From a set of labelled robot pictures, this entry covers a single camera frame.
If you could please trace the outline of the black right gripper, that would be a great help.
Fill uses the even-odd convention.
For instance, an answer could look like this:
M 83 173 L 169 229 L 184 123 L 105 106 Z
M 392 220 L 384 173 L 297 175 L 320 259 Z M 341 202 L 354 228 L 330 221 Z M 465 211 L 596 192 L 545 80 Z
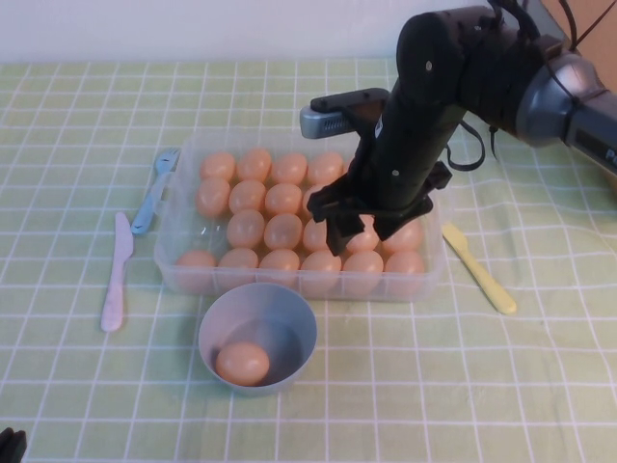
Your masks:
M 348 173 L 308 200 L 313 217 L 326 219 L 333 255 L 364 231 L 361 214 L 373 216 L 374 231 L 387 240 L 431 211 L 429 194 L 451 179 L 439 157 L 464 115 L 457 105 L 424 106 L 400 95 L 329 95 L 310 102 L 310 139 L 352 131 L 360 136 Z

